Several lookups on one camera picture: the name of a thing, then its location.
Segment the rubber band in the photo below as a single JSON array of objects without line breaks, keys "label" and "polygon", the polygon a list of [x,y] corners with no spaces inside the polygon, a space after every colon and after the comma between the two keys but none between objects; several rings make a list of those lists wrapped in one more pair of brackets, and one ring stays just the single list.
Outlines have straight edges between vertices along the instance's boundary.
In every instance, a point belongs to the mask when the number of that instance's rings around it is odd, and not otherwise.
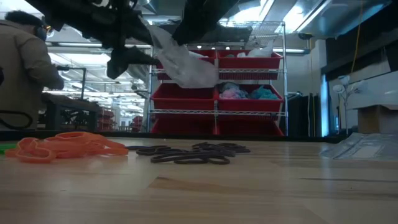
[{"label": "rubber band", "polygon": [[24,138],[16,149],[5,151],[6,157],[21,162],[51,163],[55,159],[82,158],[93,155],[128,155],[123,144],[110,141],[99,134],[86,132],[62,133],[44,140]]}]

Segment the white plastic bag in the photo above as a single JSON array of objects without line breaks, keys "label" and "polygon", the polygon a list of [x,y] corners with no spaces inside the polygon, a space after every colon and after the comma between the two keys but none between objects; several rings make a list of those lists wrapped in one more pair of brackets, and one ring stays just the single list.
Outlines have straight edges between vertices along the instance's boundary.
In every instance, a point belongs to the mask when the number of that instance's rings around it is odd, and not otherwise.
[{"label": "white plastic bag", "polygon": [[211,88],[217,84],[218,71],[213,64],[190,55],[186,46],[178,46],[172,35],[160,27],[148,25],[155,55],[167,75],[182,88]]},{"label": "white plastic bag", "polygon": [[274,51],[274,43],[270,41],[267,47],[263,49],[253,49],[248,53],[246,57],[271,57]]},{"label": "white plastic bag", "polygon": [[246,53],[241,52],[241,53],[239,53],[236,57],[246,57]]}]

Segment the beige jacket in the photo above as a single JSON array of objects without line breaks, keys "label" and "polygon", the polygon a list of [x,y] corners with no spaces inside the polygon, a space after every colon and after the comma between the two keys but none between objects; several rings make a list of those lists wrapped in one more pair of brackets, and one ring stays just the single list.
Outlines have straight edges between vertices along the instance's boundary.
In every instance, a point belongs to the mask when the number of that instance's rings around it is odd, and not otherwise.
[{"label": "beige jacket", "polygon": [[[51,64],[45,42],[24,29],[19,24],[0,20],[0,68],[4,74],[0,110],[25,112],[33,118],[30,128],[36,128],[43,87],[61,90],[63,80]],[[13,126],[27,124],[21,115],[0,113],[0,118]]]}]

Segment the table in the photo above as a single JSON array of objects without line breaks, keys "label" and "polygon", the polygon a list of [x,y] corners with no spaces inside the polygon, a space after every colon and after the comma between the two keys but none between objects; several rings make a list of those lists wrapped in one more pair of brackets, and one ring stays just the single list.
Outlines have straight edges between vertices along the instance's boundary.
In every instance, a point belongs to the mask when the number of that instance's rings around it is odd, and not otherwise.
[{"label": "table", "polygon": [[47,165],[0,157],[0,218],[13,224],[398,222],[398,162],[324,159],[318,153],[333,146],[327,143],[235,143],[252,154],[227,166],[151,164],[135,152]]}]

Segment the red plastic bin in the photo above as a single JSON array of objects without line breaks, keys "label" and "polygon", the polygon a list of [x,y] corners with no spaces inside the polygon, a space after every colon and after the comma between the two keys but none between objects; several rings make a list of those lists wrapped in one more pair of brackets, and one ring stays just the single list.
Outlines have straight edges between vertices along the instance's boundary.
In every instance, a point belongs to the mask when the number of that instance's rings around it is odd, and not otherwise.
[{"label": "red plastic bin", "polygon": [[214,121],[158,119],[152,128],[153,134],[215,134]]},{"label": "red plastic bin", "polygon": [[[258,89],[261,85],[240,85],[241,89],[246,90],[251,94],[254,90]],[[279,95],[272,85],[264,85],[278,96],[278,100],[234,100],[222,99],[219,95],[216,96],[218,100],[218,109],[225,111],[265,111],[265,112],[279,112],[283,98]]]},{"label": "red plastic bin", "polygon": [[218,134],[283,136],[274,121],[219,121]]},{"label": "red plastic bin", "polygon": [[[272,53],[271,58],[238,58],[237,55],[244,52],[246,55],[250,50],[219,50],[219,69],[279,69],[280,60],[283,58],[277,53]],[[220,72],[220,80],[276,80],[277,72]]]},{"label": "red plastic bin", "polygon": [[246,55],[250,50],[219,50],[218,59],[219,68],[268,68],[278,69],[280,60],[283,58],[279,54],[273,52],[271,58],[238,58],[238,54],[244,52]]},{"label": "red plastic bin", "polygon": [[[191,50],[192,52],[195,52],[197,54],[201,54],[207,57],[199,58],[200,60],[204,60],[206,62],[210,62],[212,64],[215,64],[215,60],[217,58],[217,54],[215,50]],[[163,69],[162,64],[156,65],[157,69]],[[171,78],[166,74],[166,73],[159,73],[157,74],[157,79],[158,80],[171,80]]]},{"label": "red plastic bin", "polygon": [[151,99],[157,110],[214,110],[214,88],[188,89],[162,83]]}]

